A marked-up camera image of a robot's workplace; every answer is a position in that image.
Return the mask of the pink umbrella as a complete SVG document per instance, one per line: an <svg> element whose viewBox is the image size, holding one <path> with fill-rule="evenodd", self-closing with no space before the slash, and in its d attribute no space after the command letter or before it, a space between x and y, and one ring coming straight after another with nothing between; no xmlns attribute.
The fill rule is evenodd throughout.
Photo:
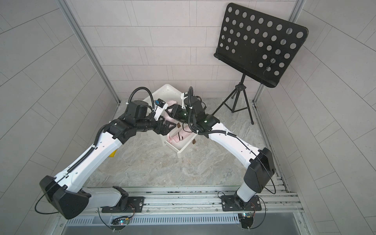
<svg viewBox="0 0 376 235"><path fill-rule="evenodd" d="M174 101L174 100L170 100L170 101L167 102L167 109L164 111L164 113L165 113L164 114L164 120L165 121L169 121L169 122L172 122L172 123L177 123L177 121L170 116L170 114L172 112L172 107L171 106L173 106L174 104L178 104L178 102Z"/></svg>
<svg viewBox="0 0 376 235"><path fill-rule="evenodd" d="M185 140L187 137L190 137L191 134L192 134L192 132L187 132L187 131L181 130L177 134L173 135L172 137L170 135L168 135L167 136L168 142L170 144L172 144L173 142L179 143L179 142Z"/></svg>

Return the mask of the white bottom drawer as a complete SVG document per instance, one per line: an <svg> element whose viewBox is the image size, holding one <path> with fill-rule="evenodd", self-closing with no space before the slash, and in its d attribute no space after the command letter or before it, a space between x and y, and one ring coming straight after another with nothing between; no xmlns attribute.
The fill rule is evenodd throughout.
<svg viewBox="0 0 376 235"><path fill-rule="evenodd" d="M177 134L181 130L183 130L182 127L179 129L175 128L169 133L169 135L172 137L173 135ZM196 143L196 140L195 140L196 136L197 134L192 133L190 137L187 137L185 140L179 143L173 142L172 144L170 144L167 140L166 146L172 149L176 153L177 157L180 159L180 158L183 158L184 155L187 153L187 151Z"/></svg>

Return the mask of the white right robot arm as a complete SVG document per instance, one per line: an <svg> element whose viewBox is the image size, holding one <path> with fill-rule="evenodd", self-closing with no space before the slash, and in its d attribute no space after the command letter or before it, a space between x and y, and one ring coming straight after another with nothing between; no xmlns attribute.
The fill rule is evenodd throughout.
<svg viewBox="0 0 376 235"><path fill-rule="evenodd" d="M202 99L193 94L193 87L182 94L182 105L171 104L168 116L188 126L197 135L220 144L246 168L243 183L234 195L235 207L246 210L252 198L261 193L275 174L273 156L268 148L254 147L232 133L214 115L207 114Z"/></svg>

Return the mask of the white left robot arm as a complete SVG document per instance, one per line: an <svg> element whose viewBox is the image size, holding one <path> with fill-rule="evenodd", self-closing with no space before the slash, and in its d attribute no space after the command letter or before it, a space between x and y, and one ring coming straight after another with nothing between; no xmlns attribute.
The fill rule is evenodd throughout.
<svg viewBox="0 0 376 235"><path fill-rule="evenodd" d="M43 196L65 219L92 208L104 208L106 212L136 211L128 201L129 194L121 187L90 190L83 185L106 158L138 132L152 130L166 136L176 127L162 116L168 104L161 99L151 102L129 99L125 112L103 125L94 143L80 157L55 177L45 176L40 181Z"/></svg>

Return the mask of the white drawer cabinet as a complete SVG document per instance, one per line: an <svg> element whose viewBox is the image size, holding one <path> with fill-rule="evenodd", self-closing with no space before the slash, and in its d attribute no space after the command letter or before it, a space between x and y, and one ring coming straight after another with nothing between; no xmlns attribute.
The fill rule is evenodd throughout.
<svg viewBox="0 0 376 235"><path fill-rule="evenodd" d="M178 101L180 104L182 103L181 94L179 90L171 86L170 84L165 84L158 90L152 93L154 100L161 99L163 101ZM148 131L147 135L155 140L160 146L165 147L166 141L168 140L167 136L162 136L156 134L154 131Z"/></svg>

